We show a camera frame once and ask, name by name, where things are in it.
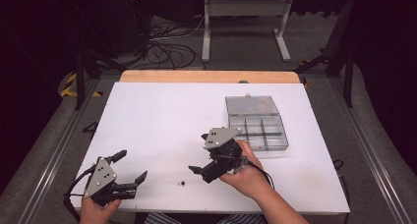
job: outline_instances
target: metal stand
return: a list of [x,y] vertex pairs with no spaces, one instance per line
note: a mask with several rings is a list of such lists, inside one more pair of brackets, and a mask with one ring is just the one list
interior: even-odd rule
[[291,60],[283,39],[292,0],[205,0],[205,34],[203,61],[209,60],[210,29],[209,17],[215,16],[282,16],[278,28],[273,30],[284,62]]
[[310,62],[303,62],[295,73],[301,74],[305,71],[317,66],[324,61],[328,61],[326,75],[328,77],[337,77],[345,67],[343,96],[349,107],[352,107],[351,92],[353,78],[353,56],[352,49],[354,46],[355,33],[347,27],[352,17],[352,7],[355,0],[346,0],[343,9],[337,19],[337,22],[331,32],[330,38],[323,54]]
[[127,70],[125,67],[121,66],[120,64],[114,62],[113,60],[106,58],[96,52],[95,50],[91,49],[84,49],[81,50],[78,55],[76,56],[76,65],[75,71],[77,74],[77,106],[76,110],[80,109],[82,104],[86,99],[86,88],[85,88],[85,79],[84,79],[84,71],[89,75],[92,79],[99,79],[101,76],[100,69],[96,66],[95,60],[100,60],[107,65],[119,70],[123,73]]

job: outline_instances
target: metal frame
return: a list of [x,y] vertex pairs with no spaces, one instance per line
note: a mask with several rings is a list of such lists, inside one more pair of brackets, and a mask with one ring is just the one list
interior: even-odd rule
[[87,87],[87,98],[84,103],[81,104],[79,110],[75,110],[73,116],[71,117],[70,122],[67,125],[64,135],[57,144],[57,147],[49,161],[48,165],[43,170],[39,182],[36,185],[29,201],[28,205],[25,208],[25,211],[22,213],[22,216],[19,220],[19,223],[31,223],[39,211],[40,206],[43,203],[43,200],[46,197],[50,186],[52,185],[53,179],[55,178],[56,173],[58,172],[59,166],[61,165],[62,160],[65,157],[65,154],[70,146],[71,139],[74,134],[78,122],[80,121],[91,95],[94,92],[96,86],[98,85],[98,80],[91,80]]
[[375,181],[377,182],[381,193],[387,202],[388,208],[390,209],[395,222],[401,224],[411,224],[411,219],[395,191],[383,161],[378,156],[372,144],[366,137],[366,134],[359,123],[359,119],[357,118],[354,109],[345,102],[344,92],[340,83],[335,78],[330,78],[329,82],[340,103],[342,104],[346,115],[348,116],[352,128],[354,129],[355,135],[359,141],[359,148],[361,149],[362,154],[364,155],[365,160],[367,161],[368,166],[374,175]]
[[291,61],[283,39],[292,0],[205,0],[205,33],[203,37],[203,61],[209,60],[209,17],[215,16],[282,16],[278,28],[273,30],[284,62]]

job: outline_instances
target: white metal stand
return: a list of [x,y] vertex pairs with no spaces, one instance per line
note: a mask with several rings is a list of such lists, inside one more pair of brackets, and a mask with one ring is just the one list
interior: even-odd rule
[[282,37],[291,9],[292,0],[205,0],[205,34],[203,41],[203,61],[209,60],[210,29],[209,17],[215,16],[282,16],[273,34],[278,43],[284,62],[291,60]]

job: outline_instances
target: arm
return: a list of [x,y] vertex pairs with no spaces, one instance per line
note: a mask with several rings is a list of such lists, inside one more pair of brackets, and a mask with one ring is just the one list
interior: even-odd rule
[[[263,168],[261,162],[255,156],[249,145],[241,140],[237,142],[242,147],[242,155],[247,155],[250,161],[258,167]],[[220,177],[220,180],[234,187],[243,195],[253,199],[261,208],[265,218],[270,224],[307,223],[307,221],[269,185],[263,174],[251,166],[247,166],[235,175],[226,173]]]
[[89,197],[83,197],[80,224],[107,224],[122,201],[116,199],[103,207]]

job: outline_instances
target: metal rail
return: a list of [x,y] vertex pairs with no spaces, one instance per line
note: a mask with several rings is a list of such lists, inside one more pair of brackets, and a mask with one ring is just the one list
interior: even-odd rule
[[374,175],[384,198],[386,199],[387,205],[393,218],[395,219],[395,222],[401,224],[411,224],[412,222],[392,185],[386,167],[364,133],[354,109],[349,108],[346,104],[340,82],[335,78],[330,78],[329,82],[333,91],[336,93],[337,98],[340,100],[340,103],[343,105],[343,109],[348,116],[352,128],[354,129],[354,132],[359,140],[359,148],[361,149],[368,166],[370,167],[371,172]]
[[74,111],[70,119],[70,122],[68,123],[67,128],[64,132],[64,135],[59,141],[58,146],[56,147],[51,157],[51,160],[42,172],[39,182],[37,183],[37,186],[30,197],[28,205],[26,206],[25,211],[23,212],[19,220],[19,223],[31,223],[34,217],[36,216],[37,212],[39,211],[39,208],[53,182],[53,179],[55,178],[59,166],[61,165],[61,162],[64,159],[65,153],[68,150],[69,143],[72,139],[74,130],[76,129],[77,124],[81,116],[83,115],[83,112],[89,104],[89,100],[91,99],[91,96],[97,85],[97,80],[91,80],[91,82],[89,83],[86,90],[87,98],[84,104],[81,105],[80,109]]

